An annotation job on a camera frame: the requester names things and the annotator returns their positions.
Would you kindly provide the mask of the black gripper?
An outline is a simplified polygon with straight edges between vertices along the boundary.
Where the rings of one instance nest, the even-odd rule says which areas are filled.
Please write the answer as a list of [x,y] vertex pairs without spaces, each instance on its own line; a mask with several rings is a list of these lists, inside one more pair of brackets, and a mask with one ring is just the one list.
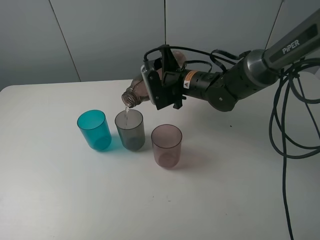
[[162,88],[160,97],[160,109],[173,105],[179,110],[183,106],[183,100],[187,97],[183,95],[182,70],[167,44],[159,47],[161,53],[162,68]]

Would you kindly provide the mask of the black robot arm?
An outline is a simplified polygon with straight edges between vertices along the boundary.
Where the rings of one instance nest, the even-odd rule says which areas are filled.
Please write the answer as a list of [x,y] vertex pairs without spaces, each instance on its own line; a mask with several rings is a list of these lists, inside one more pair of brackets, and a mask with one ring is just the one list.
[[161,50],[162,75],[149,76],[148,94],[157,109],[169,105],[180,109],[182,101],[190,96],[207,101],[218,111],[229,112],[239,100],[273,85],[281,77],[293,77],[302,69],[318,65],[318,58],[305,57],[319,47],[318,10],[266,50],[251,50],[239,56],[217,50],[217,54],[238,61],[229,69],[217,61],[212,51],[208,65],[217,65],[220,72],[186,69],[189,61],[179,66],[166,46]]

